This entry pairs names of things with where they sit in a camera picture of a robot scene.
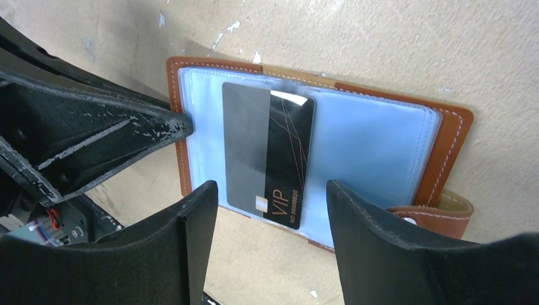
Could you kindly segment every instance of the beige wall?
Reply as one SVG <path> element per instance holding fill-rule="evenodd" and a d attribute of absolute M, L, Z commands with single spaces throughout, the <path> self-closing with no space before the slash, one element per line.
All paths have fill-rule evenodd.
<path fill-rule="evenodd" d="M 537 1 L 167 2 L 0 0 L 0 16 L 49 53 L 154 96 L 167 92 L 169 56 L 205 56 L 224 31 L 212 56 L 257 53 L 264 64 L 466 105 L 476 122 L 447 185 L 476 207 L 465 238 L 539 231 Z M 169 147 L 92 196 L 133 223 L 179 198 L 175 175 Z M 342 302 L 332 255 L 227 211 L 207 289 L 232 305 Z"/>

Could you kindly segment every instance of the white stitching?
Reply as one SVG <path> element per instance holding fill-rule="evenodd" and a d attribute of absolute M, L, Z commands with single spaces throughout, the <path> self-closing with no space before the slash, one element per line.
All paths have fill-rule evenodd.
<path fill-rule="evenodd" d="M 176 87 L 174 85 L 174 70 L 172 68 L 174 68 L 174 64 L 170 66 L 170 74 L 171 74 L 171 77 L 172 77 L 172 96 L 174 97 L 174 111 L 175 112 L 179 112 L 179 103 L 180 103 L 180 100 L 178 98 L 176 98 Z M 182 143 L 183 140 L 180 140 L 178 142 L 178 145 L 180 146 L 180 150 L 183 150 L 183 143 Z M 183 192 L 184 194 L 187 194 L 189 193 L 191 190 L 187 190 L 187 184 L 185 182 L 185 179 L 189 178 L 191 179 L 190 177 L 186 177 L 186 173 L 185 173 L 185 165 L 184 165 L 184 158 L 183 156 L 180 155 L 180 168 L 181 168 L 181 172 L 182 172 L 182 177 L 181 177 L 181 183 L 182 183 L 182 187 L 183 187 Z"/>
<path fill-rule="evenodd" d="M 443 218 L 443 219 L 452 219 L 452 220 L 468 220 L 468 219 L 471 218 L 471 216 L 468 216 L 468 217 L 452 217 L 452 216 L 437 215 L 437 214 L 431 214 L 431 213 L 425 213 L 425 212 L 416 212 L 416 211 L 398 211 L 398 212 L 394 212 L 393 214 L 416 214 L 416 215 L 432 216 L 432 217 L 438 217 L 438 218 Z"/>
<path fill-rule="evenodd" d="M 455 134 L 455 138 L 453 139 L 453 143 L 451 143 L 451 147 L 449 148 L 449 151 L 447 152 L 447 156 L 446 156 L 446 158 L 444 160 L 444 165 L 442 166 L 442 170 L 440 171 L 440 174 L 438 174 L 438 177 L 436 178 L 436 182 L 434 183 L 434 187 L 432 188 L 432 192 L 430 193 L 430 196 L 428 197 L 428 200 L 426 202 L 427 205 L 430 205 L 430 203 L 432 201 L 432 197 L 434 196 L 434 193 L 436 192 L 436 189 L 438 188 L 438 183 L 440 182 L 440 179 L 442 178 L 442 175 L 444 174 L 444 172 L 446 170 L 447 161 L 449 161 L 449 157 L 450 157 L 451 153 L 453 152 L 456 141 L 457 141 L 458 137 L 460 136 L 460 132 L 462 131 L 462 124 L 463 124 L 462 116 L 460 116 L 458 113 L 453 112 L 453 111 L 448 111 L 448 110 L 445 110 L 445 109 L 439 109 L 439 108 L 437 108 L 437 110 L 444 111 L 446 113 L 452 114 L 453 116 L 457 116 L 458 119 L 459 119 L 459 123 L 458 123 L 458 129 L 457 129 L 456 134 Z"/>
<path fill-rule="evenodd" d="M 226 68 L 226 69 L 239 70 L 239 71 L 247 71 L 247 72 L 253 72 L 253 73 L 261 72 L 261 71 L 255 71 L 255 70 L 252 70 L 252 69 L 246 69 L 246 68 L 242 68 L 242 67 L 232 67 L 232 66 L 228 66 L 228 65 L 207 64 L 207 63 L 200 63 L 200 62 L 173 62 L 173 64 L 170 66 L 170 73 L 172 75 L 172 90 L 173 90 L 173 96 L 174 96 L 174 103 L 175 104 L 178 104 L 179 100 L 176 99 L 176 89 L 175 89 L 175 85 L 174 85 L 174 70 L 172 68 L 174 68 L 174 65 L 177 65 L 177 64 L 182 64 L 182 65 L 203 65 L 203 66 L 207 66 L 207 67 L 219 67 L 219 68 Z M 326 88 L 331 88 L 331 89 L 339 90 L 339 91 L 342 91 L 342 92 L 357 93 L 357 92 L 352 92 L 352 91 L 349 91 L 349 90 L 344 90 L 344 89 L 341 89 L 341 88 L 331 87 L 329 85 L 326 85 L 326 84 L 323 84 L 323 83 L 318 83 L 316 81 L 308 81 L 307 79 L 301 79 L 301 78 L 295 78 L 295 77 L 292 77 L 292 76 L 286 76 L 284 74 L 278 74 L 278 73 L 273 73 L 273 72 L 265 72 L 265 74 L 279 76 L 279 77 L 285 78 L 285 79 L 303 81 L 305 83 L 314 84 L 314 85 L 318 85 L 318 86 L 323 86 L 323 87 L 326 87 Z M 449 161 L 449 157 L 453 153 L 454 146 L 456 145 L 456 141 L 458 140 L 458 137 L 460 136 L 460 133 L 462 131 L 462 125 L 463 125 L 463 118 L 462 118 L 462 116 L 460 116 L 460 114 L 458 114 L 456 112 L 453 112 L 453 111 L 448 111 L 446 109 L 439 109 L 439 108 L 436 108 L 436 109 L 438 111 L 443 111 L 443 112 L 452 114 L 453 116 L 457 116 L 459 118 L 459 125 L 458 125 L 458 129 L 457 129 L 455 138 L 453 139 L 453 143 L 451 143 L 451 147 L 449 148 L 449 151 L 447 152 L 447 156 L 446 156 L 446 158 L 444 160 L 442 170 L 440 171 L 440 174 L 438 174 L 438 177 L 436 178 L 436 182 L 434 183 L 434 187 L 432 188 L 432 192 L 430 193 L 430 196 L 428 197 L 427 205 L 430 205 L 430 203 L 432 201 L 432 198 L 434 196 L 434 193 L 436 193 L 436 190 L 437 190 L 437 188 L 439 186 L 440 179 L 442 178 L 442 175 L 444 174 L 444 172 L 446 170 L 447 162 Z M 183 166 L 184 165 L 182 164 L 181 165 L 182 174 L 185 177 L 185 171 L 184 171 Z"/>
<path fill-rule="evenodd" d="M 447 199 L 449 199 L 449 200 L 451 200 L 451 201 L 454 201 L 454 202 L 458 203 L 459 205 L 461 205 L 461 206 L 463 206 L 463 207 L 466 206 L 466 205 L 464 204 L 464 202 L 462 202 L 462 201 L 460 201 L 460 200 L 458 200 L 458 199 L 456 199 L 456 198 L 454 198 L 454 197 L 452 197 L 452 196 L 450 196 L 450 195 L 442 194 L 442 197 L 445 197 L 445 198 L 447 198 Z"/>

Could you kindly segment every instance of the black plastic bracket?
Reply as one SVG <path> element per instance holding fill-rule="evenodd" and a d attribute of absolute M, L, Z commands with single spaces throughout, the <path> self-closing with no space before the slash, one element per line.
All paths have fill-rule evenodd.
<path fill-rule="evenodd" d="M 82 71 L 0 19 L 0 168 L 48 207 L 193 132 L 168 104 Z"/>
<path fill-rule="evenodd" d="M 95 243 L 0 236 L 0 304 L 201 304 L 217 206 L 217 184 L 206 182 Z"/>
<path fill-rule="evenodd" d="M 346 304 L 539 304 L 539 234 L 486 245 L 433 233 L 338 181 L 327 208 Z"/>

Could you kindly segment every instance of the card holder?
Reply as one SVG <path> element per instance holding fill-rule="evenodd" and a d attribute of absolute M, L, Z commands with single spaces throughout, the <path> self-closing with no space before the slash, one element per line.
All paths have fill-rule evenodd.
<path fill-rule="evenodd" d="M 473 213 L 473 206 L 465 198 L 449 191 L 442 191 L 442 188 L 473 121 L 473 114 L 468 109 L 424 100 L 422 98 L 403 96 L 383 90 L 342 83 L 279 67 L 261 66 L 215 58 L 172 57 L 167 62 L 170 100 L 172 110 L 178 112 L 183 111 L 183 100 L 181 97 L 181 92 L 183 93 L 183 91 L 179 88 L 180 78 L 178 72 L 181 68 L 185 67 L 216 68 L 225 71 L 248 72 L 250 75 L 262 74 L 263 76 L 270 76 L 281 80 L 297 81 L 312 87 L 348 92 L 353 95 L 359 93 L 370 97 L 380 97 L 388 100 L 423 105 L 437 111 L 442 115 L 438 136 L 433 142 L 432 152 L 426 163 L 423 178 L 416 191 L 413 205 L 392 207 L 390 211 L 401 217 L 413 218 L 417 222 L 417 225 L 427 227 L 441 234 L 460 238 L 464 233 L 470 216 Z M 189 172 L 186 140 L 177 143 L 177 152 L 181 173 L 181 189 L 185 195 L 193 189 L 191 178 L 193 178 L 193 181 L 196 180 L 197 173 L 191 174 Z M 308 239 L 312 244 L 328 248 L 327 243 L 321 245 L 309 237 Z"/>
<path fill-rule="evenodd" d="M 383 208 L 412 204 L 441 122 L 437 111 L 244 72 L 193 67 L 183 68 L 179 74 L 183 111 L 194 123 L 194 133 L 187 139 L 191 181 L 193 187 L 206 180 L 217 181 L 222 207 L 262 220 L 252 211 L 255 194 L 250 201 L 253 209 L 241 209 L 230 202 L 242 200 L 249 204 L 245 194 L 229 193 L 232 181 L 228 179 L 230 160 L 226 160 L 224 118 L 233 111 L 223 107 L 223 88 L 231 83 L 268 92 L 286 91 L 315 101 L 306 182 L 304 192 L 299 190 L 304 198 L 299 234 L 333 247 L 325 205 L 325 185 L 331 179 L 338 179 Z M 252 166 L 247 169 L 251 171 L 243 171 L 249 175 L 243 183 L 259 180 L 258 171 Z M 280 198 L 286 197 L 281 190 L 278 193 Z M 280 202 L 292 201 L 291 194 L 286 198 Z"/>

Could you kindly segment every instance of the wallet strap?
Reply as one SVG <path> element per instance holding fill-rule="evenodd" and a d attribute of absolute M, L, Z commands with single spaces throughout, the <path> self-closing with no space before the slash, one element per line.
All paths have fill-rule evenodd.
<path fill-rule="evenodd" d="M 302 81 L 315 86 L 333 88 L 335 90 L 380 96 L 415 104 L 423 104 L 435 109 L 439 109 L 440 106 L 439 103 L 430 102 L 419 98 L 406 96 L 403 97 L 401 95 L 388 92 L 380 93 L 374 89 L 339 83 L 335 80 L 320 78 L 316 75 L 299 71 L 289 71 L 280 67 L 261 66 L 246 62 L 222 60 L 218 58 L 171 57 L 167 60 L 168 88 L 171 109 L 175 112 L 182 112 L 178 70 L 183 67 L 211 67 L 254 74 L 267 74 L 279 78 Z M 472 124 L 473 114 L 467 109 L 464 109 L 463 111 L 463 109 L 456 106 L 445 105 L 445 107 L 449 109 L 439 110 L 450 113 L 450 117 L 455 117 L 458 123 L 458 129 L 453 135 L 453 141 L 448 143 L 446 145 L 447 147 L 442 147 L 443 149 L 448 148 L 447 157 L 445 158 L 443 164 L 427 164 L 427 168 L 429 168 L 429 166 L 441 168 L 439 173 L 436 173 L 435 175 L 433 174 L 430 176 L 429 173 L 426 173 L 426 175 L 429 176 L 429 179 L 423 179 L 423 183 L 433 184 L 432 192 L 429 193 L 426 198 L 416 198 L 416 202 L 414 202 L 414 205 L 412 206 L 393 207 L 388 210 L 399 217 L 413 219 L 418 226 L 425 229 L 429 229 L 436 233 L 453 238 L 461 238 L 466 230 L 466 227 L 468 226 L 468 223 L 470 222 L 474 208 L 468 200 L 450 191 L 442 189 L 441 186 L 443 186 L 445 183 L 451 166 L 456 159 L 455 152 L 460 150 L 460 147 L 462 146 L 466 137 L 466 133 Z M 446 131 L 441 130 L 440 133 L 441 136 L 437 141 L 444 142 L 445 140 L 443 138 Z M 176 143 L 176 152 L 180 171 L 181 191 L 182 195 L 186 196 L 193 190 L 193 186 L 190 179 L 187 142 L 185 139 Z M 315 241 L 309 240 L 309 243 L 332 251 L 331 248 L 321 245 Z"/>

